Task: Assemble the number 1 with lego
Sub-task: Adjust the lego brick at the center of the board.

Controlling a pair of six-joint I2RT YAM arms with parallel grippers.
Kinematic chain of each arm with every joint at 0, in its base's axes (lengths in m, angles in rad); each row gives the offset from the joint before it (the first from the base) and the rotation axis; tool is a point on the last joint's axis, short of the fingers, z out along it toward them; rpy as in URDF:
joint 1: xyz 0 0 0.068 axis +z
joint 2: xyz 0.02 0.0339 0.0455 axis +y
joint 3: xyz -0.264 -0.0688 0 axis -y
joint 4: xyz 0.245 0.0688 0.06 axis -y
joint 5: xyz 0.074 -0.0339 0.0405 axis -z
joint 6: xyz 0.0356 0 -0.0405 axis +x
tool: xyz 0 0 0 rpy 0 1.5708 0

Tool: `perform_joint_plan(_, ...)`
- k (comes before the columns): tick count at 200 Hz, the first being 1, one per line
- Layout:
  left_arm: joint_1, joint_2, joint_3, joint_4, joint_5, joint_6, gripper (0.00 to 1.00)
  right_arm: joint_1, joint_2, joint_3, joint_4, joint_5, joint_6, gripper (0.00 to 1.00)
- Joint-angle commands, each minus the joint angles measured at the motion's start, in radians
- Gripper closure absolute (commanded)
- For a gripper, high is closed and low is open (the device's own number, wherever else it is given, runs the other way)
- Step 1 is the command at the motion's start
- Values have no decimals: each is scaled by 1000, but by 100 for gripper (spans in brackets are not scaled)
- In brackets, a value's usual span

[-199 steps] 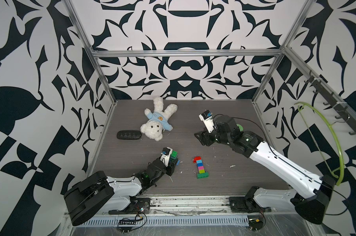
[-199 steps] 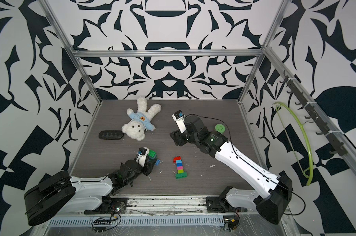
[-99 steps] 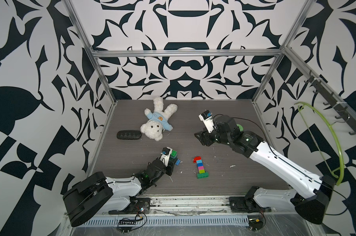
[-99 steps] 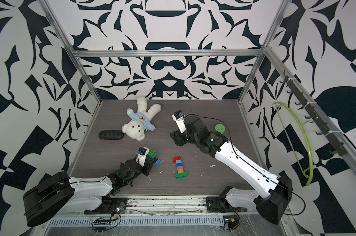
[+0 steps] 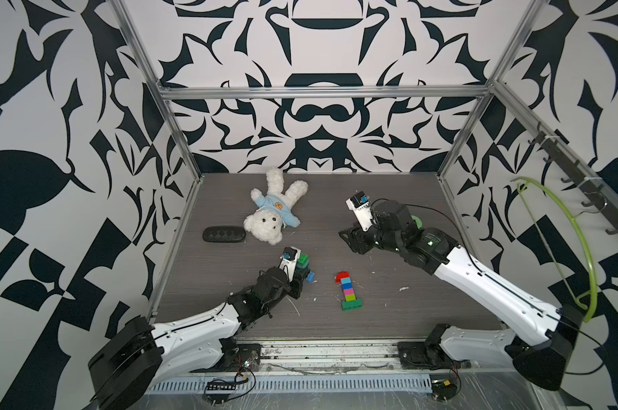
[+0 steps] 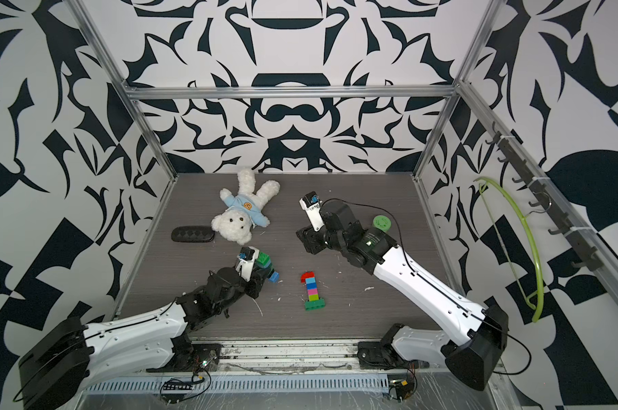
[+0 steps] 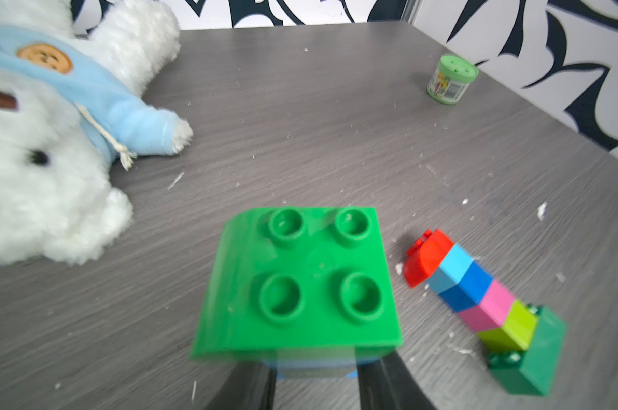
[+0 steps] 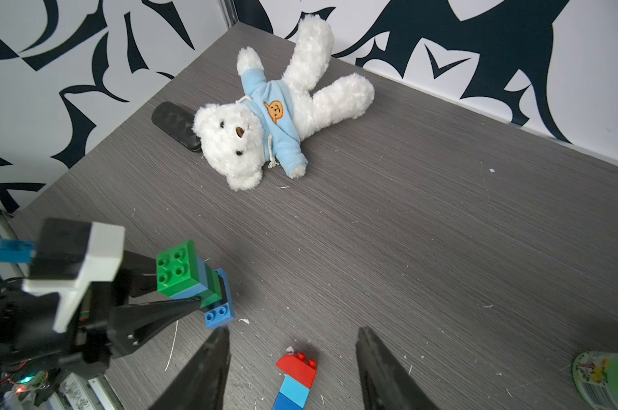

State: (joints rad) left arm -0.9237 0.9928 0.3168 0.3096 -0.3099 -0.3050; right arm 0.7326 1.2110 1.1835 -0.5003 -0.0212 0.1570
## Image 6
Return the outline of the green long lego plate brick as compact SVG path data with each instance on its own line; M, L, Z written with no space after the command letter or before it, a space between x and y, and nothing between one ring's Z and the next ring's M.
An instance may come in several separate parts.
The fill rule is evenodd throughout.
M326 305L324 299L309 300L305 302L305 311L323 309Z

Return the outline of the light green tall lego brick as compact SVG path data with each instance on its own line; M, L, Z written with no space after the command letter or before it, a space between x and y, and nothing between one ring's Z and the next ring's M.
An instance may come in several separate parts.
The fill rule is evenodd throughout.
M262 269L266 269L271 265L271 258L266 253L259 253L256 259L256 266Z

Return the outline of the red lego brick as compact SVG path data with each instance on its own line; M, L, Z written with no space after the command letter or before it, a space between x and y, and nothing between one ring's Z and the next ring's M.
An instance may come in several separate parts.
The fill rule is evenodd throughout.
M305 283L307 283L307 280L309 280L309 278L315 278L314 272L303 273L302 276L300 277L300 281L303 284L305 284Z

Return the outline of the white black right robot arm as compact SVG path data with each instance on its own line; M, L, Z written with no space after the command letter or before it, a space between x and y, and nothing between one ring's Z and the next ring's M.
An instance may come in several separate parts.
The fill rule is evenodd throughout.
M311 224L296 235L308 253L339 252L352 266L394 287L440 327L422 331L395 324L380 341L360 343L360 365L389 370L434 364L484 391L512 339L507 313L497 305L472 302L435 278L406 253L401 238L377 227L363 228L350 202L322 202L312 191L299 203Z

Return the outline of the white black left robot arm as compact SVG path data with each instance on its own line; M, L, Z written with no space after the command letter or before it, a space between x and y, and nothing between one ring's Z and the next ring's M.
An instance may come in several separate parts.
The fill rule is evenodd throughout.
M57 409L80 391L123 375L181 367L189 362L189 334L227 315L244 296L256 299L273 266L221 268L205 285L159 309L104 323L65 319L19 360L15 401L25 409Z

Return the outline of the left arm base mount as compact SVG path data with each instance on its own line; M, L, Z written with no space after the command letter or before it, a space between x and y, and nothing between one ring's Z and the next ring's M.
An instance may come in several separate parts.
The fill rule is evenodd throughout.
M217 367L220 363L220 343L192 343L187 335L172 339L173 356L163 367L149 368L146 372L199 372Z

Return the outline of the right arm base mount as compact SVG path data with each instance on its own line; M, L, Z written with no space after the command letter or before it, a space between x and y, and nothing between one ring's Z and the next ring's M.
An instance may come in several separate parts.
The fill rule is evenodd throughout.
M360 366L365 369L391 370L419 365L420 360L403 359L392 345L394 337L403 327L402 324L394 324L378 342L359 342L357 358Z

